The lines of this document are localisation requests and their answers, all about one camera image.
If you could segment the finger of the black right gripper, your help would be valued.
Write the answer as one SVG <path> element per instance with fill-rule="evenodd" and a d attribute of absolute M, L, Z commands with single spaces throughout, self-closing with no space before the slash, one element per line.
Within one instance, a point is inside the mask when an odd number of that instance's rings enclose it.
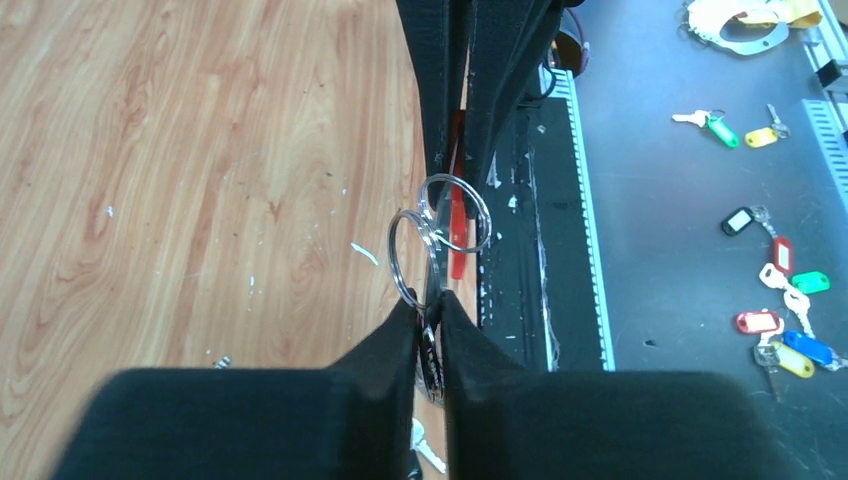
<path fill-rule="evenodd" d="M 446 173 L 453 117 L 459 109 L 464 73 L 464 3 L 398 0 L 409 56 L 418 85 L 425 168 Z"/>
<path fill-rule="evenodd" d="M 480 188 L 500 131 L 559 30 L 562 1 L 474 1 L 463 179 Z"/>

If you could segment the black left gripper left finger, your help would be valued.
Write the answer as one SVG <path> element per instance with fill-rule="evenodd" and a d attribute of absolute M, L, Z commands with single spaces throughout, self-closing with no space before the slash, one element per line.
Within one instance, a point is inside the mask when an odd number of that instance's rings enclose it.
<path fill-rule="evenodd" d="M 416 310 L 318 369 L 138 368 L 91 397 L 56 479 L 404 479 Z"/>

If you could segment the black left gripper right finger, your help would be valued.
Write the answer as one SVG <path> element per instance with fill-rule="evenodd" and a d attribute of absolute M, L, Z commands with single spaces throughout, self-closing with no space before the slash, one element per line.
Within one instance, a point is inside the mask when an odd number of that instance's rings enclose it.
<path fill-rule="evenodd" d="M 535 372 L 439 298 L 453 479 L 791 479 L 750 397 L 708 372 Z"/>

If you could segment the keyring holder with red handle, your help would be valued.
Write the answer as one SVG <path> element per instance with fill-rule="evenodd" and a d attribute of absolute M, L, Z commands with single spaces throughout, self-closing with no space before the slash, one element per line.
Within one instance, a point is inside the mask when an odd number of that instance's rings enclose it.
<path fill-rule="evenodd" d="M 449 135 L 449 163 L 445 173 L 428 176 L 419 189 L 417 207 L 398 211 L 390 221 L 387 241 L 391 275 L 404 302 L 419 314 L 421 327 L 433 332 L 434 313 L 441 292 L 465 277 L 471 255 L 490 241 L 492 219 L 482 195 L 466 180 L 464 136 L 466 112 L 457 111 Z M 400 223 L 414 227 L 427 252 L 427 277 L 421 294 L 404 279 L 397 251 Z"/>

